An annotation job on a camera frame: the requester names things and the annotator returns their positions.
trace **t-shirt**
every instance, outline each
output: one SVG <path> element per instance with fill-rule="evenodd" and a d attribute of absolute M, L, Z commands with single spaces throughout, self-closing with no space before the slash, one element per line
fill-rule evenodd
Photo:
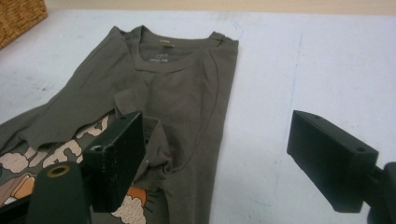
<path fill-rule="evenodd" d="M 114 118 L 143 111 L 146 156 L 122 206 L 93 223 L 208 223 L 238 41 L 117 27 L 48 103 L 0 125 L 0 204 L 81 151 Z"/>

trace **printed graphic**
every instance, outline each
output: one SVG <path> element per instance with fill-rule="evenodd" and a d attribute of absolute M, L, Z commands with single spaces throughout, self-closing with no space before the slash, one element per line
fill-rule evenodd
<path fill-rule="evenodd" d="M 24 152 L 7 153 L 0 157 L 0 177 L 2 178 L 0 179 L 0 206 L 30 195 L 35 184 L 35 176 L 41 169 L 60 161 L 81 162 L 81 141 L 87 138 L 92 140 L 102 133 L 107 128 L 109 119 L 109 116 L 105 116 L 59 147 L 39 150 L 28 147 Z M 157 195 L 147 194 L 145 190 L 131 186 L 121 207 L 108 215 L 114 217 L 115 223 L 146 224 L 147 214 L 152 215 L 151 206 L 154 205 L 156 199 L 158 199 Z"/>
<path fill-rule="evenodd" d="M 143 189 L 131 186 L 121 207 L 112 215 L 120 217 L 125 224 L 146 224 L 143 209 L 146 199 L 147 194 Z"/>

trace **screw hole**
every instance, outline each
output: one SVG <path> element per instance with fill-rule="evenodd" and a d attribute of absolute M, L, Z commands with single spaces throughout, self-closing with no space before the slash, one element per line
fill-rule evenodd
<path fill-rule="evenodd" d="M 103 151 L 103 147 L 102 146 L 94 146 L 94 147 L 91 147 L 91 151 L 101 152 L 101 151 Z"/>
<path fill-rule="evenodd" d="M 47 176 L 48 177 L 58 177 L 60 175 L 66 174 L 67 172 L 69 172 L 69 170 L 70 170 L 70 166 L 68 166 L 68 165 L 59 165 L 59 166 L 56 166 L 56 167 L 50 169 L 47 172 Z"/>

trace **white table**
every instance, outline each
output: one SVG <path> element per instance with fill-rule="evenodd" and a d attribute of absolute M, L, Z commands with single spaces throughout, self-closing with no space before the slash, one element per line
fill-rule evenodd
<path fill-rule="evenodd" d="M 211 223 L 365 223 L 335 213 L 286 153 L 293 109 L 321 115 L 396 161 L 396 17 L 50 10 L 0 50 L 0 122 L 46 103 L 113 25 L 240 41 Z"/>

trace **wicker basket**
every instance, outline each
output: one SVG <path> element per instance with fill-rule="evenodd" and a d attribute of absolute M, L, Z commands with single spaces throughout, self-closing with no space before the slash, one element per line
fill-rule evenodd
<path fill-rule="evenodd" d="M 44 0 L 0 0 L 0 49 L 47 15 Z"/>

